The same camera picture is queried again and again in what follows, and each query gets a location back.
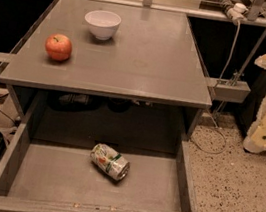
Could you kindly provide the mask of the green white 7up can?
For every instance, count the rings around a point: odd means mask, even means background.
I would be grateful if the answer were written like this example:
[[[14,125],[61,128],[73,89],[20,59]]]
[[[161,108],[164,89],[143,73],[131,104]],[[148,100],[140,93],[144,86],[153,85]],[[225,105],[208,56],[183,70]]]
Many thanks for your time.
[[[130,162],[107,144],[99,143],[92,148],[92,162],[115,181],[121,181],[128,174]]]

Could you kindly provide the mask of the grey counter cabinet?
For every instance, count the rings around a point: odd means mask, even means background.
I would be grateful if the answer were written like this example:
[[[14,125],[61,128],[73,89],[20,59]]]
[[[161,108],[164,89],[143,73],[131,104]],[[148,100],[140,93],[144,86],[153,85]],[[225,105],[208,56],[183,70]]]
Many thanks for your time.
[[[92,10],[119,14],[122,23],[107,41],[96,40],[85,23]],[[72,42],[72,54],[55,61],[45,51],[52,34]],[[56,0],[51,11],[10,58],[0,82],[172,104],[186,108],[190,134],[212,104],[199,53],[185,14],[90,0]]]

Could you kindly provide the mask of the open grey top drawer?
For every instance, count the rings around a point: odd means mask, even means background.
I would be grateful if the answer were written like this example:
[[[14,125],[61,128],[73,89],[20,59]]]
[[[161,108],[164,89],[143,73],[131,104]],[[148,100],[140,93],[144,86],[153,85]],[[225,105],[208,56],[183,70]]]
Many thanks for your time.
[[[186,141],[172,154],[123,148],[131,169],[114,182],[91,144],[60,135],[32,115],[20,124],[0,161],[0,212],[198,212]]]

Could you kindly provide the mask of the thin metal rod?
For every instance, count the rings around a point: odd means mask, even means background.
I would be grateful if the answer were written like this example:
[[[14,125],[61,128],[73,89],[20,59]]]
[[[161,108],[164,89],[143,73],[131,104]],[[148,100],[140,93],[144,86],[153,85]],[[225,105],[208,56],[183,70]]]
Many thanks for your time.
[[[251,17],[256,18],[259,14],[262,14],[266,17],[266,0],[252,0],[251,10],[249,10],[248,18]],[[248,57],[245,59],[245,62],[242,64],[241,69],[238,72],[235,72],[234,75],[232,75],[232,78],[229,81],[230,86],[236,85],[237,81],[242,76],[251,58],[253,58],[254,54],[258,50],[258,47],[260,47],[265,37],[266,37],[266,28],[262,32],[262,35],[260,35],[256,44],[253,46],[252,51],[248,54]]]

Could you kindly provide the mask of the white ceramic bowl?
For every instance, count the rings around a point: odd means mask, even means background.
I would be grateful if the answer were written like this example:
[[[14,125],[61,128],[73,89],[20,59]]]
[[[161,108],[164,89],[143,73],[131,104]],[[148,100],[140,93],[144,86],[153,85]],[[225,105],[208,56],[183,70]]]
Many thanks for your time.
[[[122,20],[114,12],[94,10],[85,14],[85,22],[94,37],[99,40],[108,40],[116,34]]]

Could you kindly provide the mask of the red apple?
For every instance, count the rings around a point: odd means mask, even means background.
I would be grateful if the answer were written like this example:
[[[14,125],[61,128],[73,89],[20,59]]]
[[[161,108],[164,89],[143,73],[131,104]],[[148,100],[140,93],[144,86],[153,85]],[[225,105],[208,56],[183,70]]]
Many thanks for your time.
[[[45,41],[45,51],[55,61],[65,61],[72,54],[72,42],[63,34],[52,34]]]

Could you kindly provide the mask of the grey metal side bracket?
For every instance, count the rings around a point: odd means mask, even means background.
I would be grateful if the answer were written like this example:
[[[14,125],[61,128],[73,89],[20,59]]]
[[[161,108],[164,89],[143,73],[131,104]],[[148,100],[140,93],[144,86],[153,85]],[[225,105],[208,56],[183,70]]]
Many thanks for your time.
[[[241,104],[250,94],[250,87],[246,82],[239,81],[230,85],[228,80],[222,79],[220,83],[217,80],[211,77],[205,79],[212,100]]]

